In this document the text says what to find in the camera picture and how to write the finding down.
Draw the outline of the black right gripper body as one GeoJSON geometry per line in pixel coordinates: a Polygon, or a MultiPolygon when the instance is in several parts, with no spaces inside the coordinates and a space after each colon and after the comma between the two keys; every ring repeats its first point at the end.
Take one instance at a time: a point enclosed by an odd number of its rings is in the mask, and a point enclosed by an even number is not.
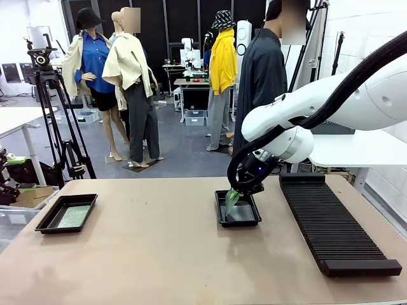
{"type": "Polygon", "coordinates": [[[237,171],[240,189],[253,189],[259,182],[253,182],[257,176],[261,175],[268,166],[268,161],[263,161],[259,154],[248,154],[237,171]]]}

